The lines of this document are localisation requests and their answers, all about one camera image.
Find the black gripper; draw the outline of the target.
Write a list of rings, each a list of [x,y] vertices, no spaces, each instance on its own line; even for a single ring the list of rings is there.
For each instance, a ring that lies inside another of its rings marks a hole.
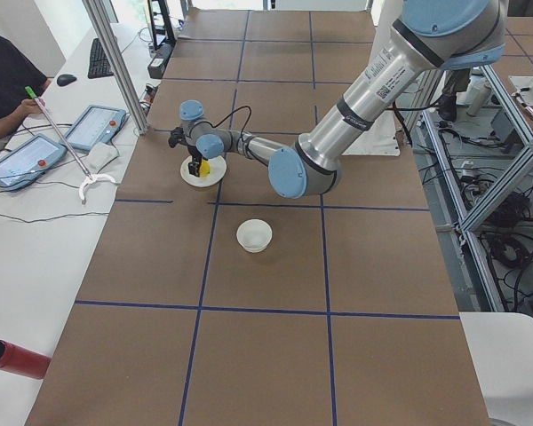
[[[188,146],[188,152],[192,157],[192,162],[188,164],[188,171],[191,175],[196,175],[197,177],[203,176],[203,156],[199,152],[196,146]]]

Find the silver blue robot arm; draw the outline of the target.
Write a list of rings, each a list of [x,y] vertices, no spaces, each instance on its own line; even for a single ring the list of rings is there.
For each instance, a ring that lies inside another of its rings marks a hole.
[[[285,146],[242,130],[222,130],[196,100],[181,103],[170,146],[196,159],[234,152],[267,167],[274,191],[298,199],[329,192],[341,179],[340,157],[423,72],[492,64],[505,49],[506,1],[406,1],[390,38],[336,105],[308,133]]]

